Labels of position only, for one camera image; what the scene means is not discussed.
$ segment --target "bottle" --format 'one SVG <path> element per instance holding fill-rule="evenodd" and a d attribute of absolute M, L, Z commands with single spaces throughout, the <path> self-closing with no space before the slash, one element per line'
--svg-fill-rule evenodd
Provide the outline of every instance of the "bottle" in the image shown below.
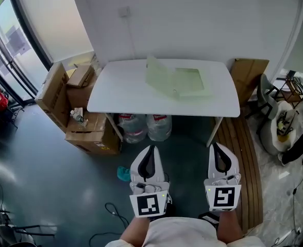
<path fill-rule="evenodd" d="M 70 111 L 70 115 L 74 118 L 75 121 L 77 121 L 80 125 L 86 126 L 88 124 L 88 121 L 84 119 L 80 114 L 77 114 L 74 112 L 74 110 Z"/>
<path fill-rule="evenodd" d="M 123 138 L 129 144 L 136 144 L 147 135 L 146 115 L 144 114 L 121 113 L 119 126 L 123 128 Z"/>
<path fill-rule="evenodd" d="M 162 142 L 169 138 L 172 130 L 171 115 L 147 114 L 148 137 Z"/>

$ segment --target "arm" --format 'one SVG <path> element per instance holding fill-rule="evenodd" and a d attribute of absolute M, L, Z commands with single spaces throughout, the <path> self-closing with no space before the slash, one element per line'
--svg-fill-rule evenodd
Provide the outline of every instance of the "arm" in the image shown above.
<path fill-rule="evenodd" d="M 217 237 L 226 244 L 243 238 L 235 210 L 220 213 Z"/>
<path fill-rule="evenodd" d="M 134 217 L 120 239 L 132 244 L 134 247 L 142 247 L 148 232 L 149 223 L 150 221 L 147 218 Z"/>

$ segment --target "person's shoulder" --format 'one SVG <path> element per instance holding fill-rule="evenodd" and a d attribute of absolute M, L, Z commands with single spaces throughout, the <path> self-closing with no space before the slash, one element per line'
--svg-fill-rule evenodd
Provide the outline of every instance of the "person's shoulder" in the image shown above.
<path fill-rule="evenodd" d="M 132 244 L 127 243 L 123 240 L 117 240 L 109 242 L 106 247 L 134 247 Z"/>
<path fill-rule="evenodd" d="M 240 240 L 227 244 L 227 246 L 228 247 L 265 247 L 264 243 L 262 243 L 262 241 L 256 236 L 244 237 Z"/>

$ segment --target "stacked cardboard boxes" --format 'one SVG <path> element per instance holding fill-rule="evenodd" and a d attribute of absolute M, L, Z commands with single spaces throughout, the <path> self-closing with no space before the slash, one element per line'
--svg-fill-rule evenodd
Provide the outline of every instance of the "stacked cardboard boxes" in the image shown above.
<path fill-rule="evenodd" d="M 120 139 L 104 113 L 84 112 L 83 127 L 70 118 L 65 139 L 86 153 L 119 154 Z"/>
<path fill-rule="evenodd" d="M 68 80 L 62 63 L 54 63 L 35 98 L 38 106 L 64 133 L 70 113 L 70 104 L 66 96 Z"/>
<path fill-rule="evenodd" d="M 89 154 L 119 154 L 121 142 L 106 115 L 83 112 L 83 127 L 70 110 L 86 110 L 97 75 L 89 65 L 79 66 L 69 78 L 62 63 L 54 63 L 35 98 L 39 107 L 65 133 L 65 140 Z"/>

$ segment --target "white shirt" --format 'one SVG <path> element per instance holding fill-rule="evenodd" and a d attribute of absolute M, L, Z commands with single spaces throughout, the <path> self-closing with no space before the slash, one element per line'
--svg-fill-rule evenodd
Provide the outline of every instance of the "white shirt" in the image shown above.
<path fill-rule="evenodd" d="M 218 241 L 215 228 L 207 221 L 192 218 L 162 218 L 149 225 L 143 247 L 265 247 L 255 236 L 228 245 Z M 133 247 L 124 240 L 106 247 Z"/>

